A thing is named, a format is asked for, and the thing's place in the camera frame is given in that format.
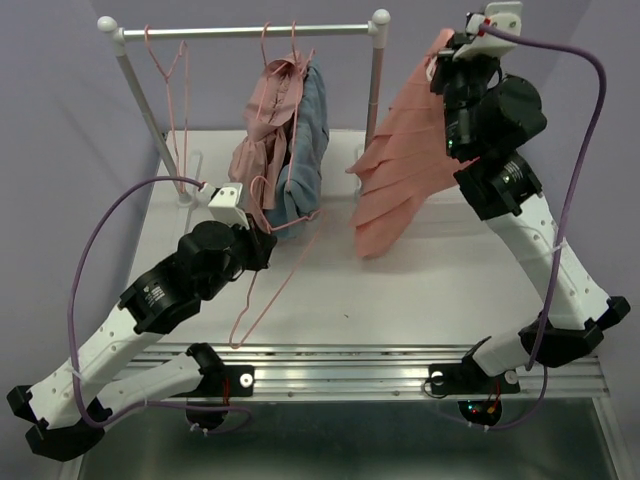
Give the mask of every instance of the pink garment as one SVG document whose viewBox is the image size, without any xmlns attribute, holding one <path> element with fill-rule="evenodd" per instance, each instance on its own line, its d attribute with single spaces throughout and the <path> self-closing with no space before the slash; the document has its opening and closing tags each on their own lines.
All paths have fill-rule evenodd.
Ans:
<svg viewBox="0 0 640 480">
<path fill-rule="evenodd" d="M 275 208 L 275 186 L 288 144 L 285 132 L 302 98 L 307 64 L 299 52 L 269 63 L 244 111 L 247 136 L 233 152 L 229 179 L 242 183 L 250 199 L 253 179 L 265 177 L 268 184 L 257 181 L 254 185 L 254 196 L 263 210 Z M 267 231 L 253 201 L 248 200 L 247 210 L 258 226 Z"/>
<path fill-rule="evenodd" d="M 362 181 L 355 228 L 359 257 L 384 255 L 430 195 L 456 185 L 461 168 L 445 151 L 442 97 L 429 90 L 426 67 L 453 30 L 443 29 L 396 96 L 358 161 L 347 170 Z"/>
</svg>

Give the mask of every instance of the hanging clothes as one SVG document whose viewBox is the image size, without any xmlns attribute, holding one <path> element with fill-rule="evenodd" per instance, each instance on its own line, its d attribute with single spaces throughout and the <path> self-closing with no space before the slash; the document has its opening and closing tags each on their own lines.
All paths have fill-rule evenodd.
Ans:
<svg viewBox="0 0 640 480">
<path fill-rule="evenodd" d="M 443 29 L 378 126 L 371 144 L 347 170 L 362 182 L 351 218 L 359 257 L 384 255 L 430 195 L 456 185 L 461 168 L 445 150 L 442 97 L 431 93 L 426 69 L 453 35 Z"/>
<path fill-rule="evenodd" d="M 295 134 L 295 142 L 289 142 L 293 163 L 286 164 L 280 172 L 275 208 L 265 211 L 272 227 L 294 222 L 320 208 L 320 164 L 329 143 L 329 126 L 326 88 L 315 60 L 309 64 L 304 81 Z M 296 223 L 274 233 L 280 238 L 293 238 L 303 230 L 304 224 Z"/>
<path fill-rule="evenodd" d="M 267 182 L 254 182 L 253 196 L 247 194 L 247 211 L 263 231 L 268 226 L 263 209 L 275 208 L 275 188 L 287 149 L 286 131 L 302 99 L 307 59 L 297 51 L 266 65 L 244 111 L 247 136 L 233 152 L 229 179 L 243 184 L 250 192 L 252 182 L 262 176 Z"/>
</svg>

